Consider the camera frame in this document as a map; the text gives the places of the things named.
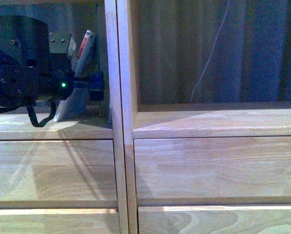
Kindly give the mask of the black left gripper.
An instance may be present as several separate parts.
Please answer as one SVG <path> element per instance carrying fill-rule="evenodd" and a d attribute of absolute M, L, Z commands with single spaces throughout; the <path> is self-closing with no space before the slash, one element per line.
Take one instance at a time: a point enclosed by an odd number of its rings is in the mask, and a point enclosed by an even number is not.
<path fill-rule="evenodd" d="M 34 95 L 34 100 L 66 100 L 74 89 L 74 71 L 71 62 L 76 43 L 70 34 L 50 33 L 50 74 L 45 80 L 40 80 L 40 90 Z M 86 76 L 89 82 L 84 87 L 88 88 L 89 100 L 104 99 L 104 77 L 102 72 L 93 72 Z"/>

